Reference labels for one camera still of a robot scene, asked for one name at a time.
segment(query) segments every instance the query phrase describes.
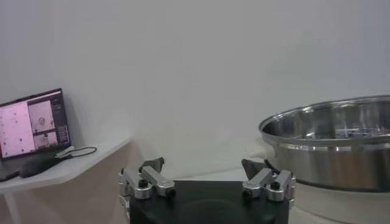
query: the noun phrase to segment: black screw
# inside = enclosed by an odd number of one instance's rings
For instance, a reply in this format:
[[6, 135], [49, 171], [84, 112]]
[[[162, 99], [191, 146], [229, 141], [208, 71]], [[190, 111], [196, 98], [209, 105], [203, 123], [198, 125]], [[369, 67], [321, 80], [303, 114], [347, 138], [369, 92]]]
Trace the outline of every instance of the black screw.
[[138, 187], [139, 187], [139, 188], [146, 188], [147, 185], [149, 185], [149, 182], [147, 182], [147, 180], [142, 179], [142, 180], [140, 180], [140, 181], [138, 182]]
[[166, 197], [167, 198], [174, 198], [176, 197], [176, 190], [173, 188], [169, 188], [166, 190]]
[[279, 188], [280, 188], [280, 183], [279, 182], [274, 181], [274, 182], [271, 183], [271, 189], [272, 190], [279, 190]]
[[243, 191], [243, 199], [244, 199], [244, 202], [248, 203], [250, 201], [252, 201], [252, 193], [251, 191], [248, 191], [248, 190], [245, 190]]

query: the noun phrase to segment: pot rim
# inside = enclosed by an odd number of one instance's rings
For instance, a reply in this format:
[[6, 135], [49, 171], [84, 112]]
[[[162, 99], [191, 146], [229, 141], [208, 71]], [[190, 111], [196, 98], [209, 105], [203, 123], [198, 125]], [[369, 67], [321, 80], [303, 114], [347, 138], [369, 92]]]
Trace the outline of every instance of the pot rim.
[[348, 145], [357, 145], [357, 144], [381, 144], [390, 141], [390, 135], [381, 135], [374, 137], [366, 137], [366, 138], [343, 138], [343, 139], [293, 139], [287, 138], [277, 135], [271, 135], [269, 133], [265, 133], [263, 129], [267, 124], [270, 124], [273, 121], [280, 120], [284, 117], [290, 116], [292, 114], [296, 114], [302, 111], [311, 111], [319, 108], [327, 108], [341, 105], [354, 105], [358, 103], [369, 103], [369, 102], [390, 102], [390, 95], [378, 95], [378, 96], [365, 96], [365, 97], [355, 97], [350, 99], [343, 100], [334, 100], [334, 101], [325, 101], [320, 103], [314, 103], [311, 105], [307, 105], [304, 107], [297, 107], [294, 109], [290, 109], [284, 111], [282, 113], [278, 113], [273, 116], [269, 116], [265, 120], [263, 120], [258, 129], [263, 136], [263, 139], [267, 141], [268, 139], [275, 142], [282, 142], [287, 144], [294, 145], [308, 145], [308, 146], [348, 146]]

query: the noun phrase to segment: computer mouse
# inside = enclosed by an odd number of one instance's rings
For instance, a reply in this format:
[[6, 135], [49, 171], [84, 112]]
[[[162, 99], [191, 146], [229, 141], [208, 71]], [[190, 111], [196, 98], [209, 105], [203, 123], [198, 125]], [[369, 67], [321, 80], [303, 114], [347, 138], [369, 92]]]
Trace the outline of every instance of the computer mouse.
[[63, 160], [63, 158], [56, 157], [32, 160], [23, 165], [22, 169], [19, 171], [19, 176], [22, 178], [35, 176], [52, 168]]

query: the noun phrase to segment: laptop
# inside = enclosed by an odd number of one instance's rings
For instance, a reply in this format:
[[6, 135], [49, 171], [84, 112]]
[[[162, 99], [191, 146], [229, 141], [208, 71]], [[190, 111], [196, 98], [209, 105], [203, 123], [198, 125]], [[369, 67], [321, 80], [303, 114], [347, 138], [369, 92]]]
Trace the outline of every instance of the laptop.
[[0, 104], [0, 181], [71, 146], [62, 89]]

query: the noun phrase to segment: pot handle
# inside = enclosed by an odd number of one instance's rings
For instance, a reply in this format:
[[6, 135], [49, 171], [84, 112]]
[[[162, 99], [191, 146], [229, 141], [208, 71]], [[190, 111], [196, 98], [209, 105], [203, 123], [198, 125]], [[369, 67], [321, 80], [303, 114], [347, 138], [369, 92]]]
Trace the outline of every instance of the pot handle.
[[268, 159], [275, 157], [274, 148], [261, 137], [249, 141], [245, 146], [245, 151], [250, 158]]

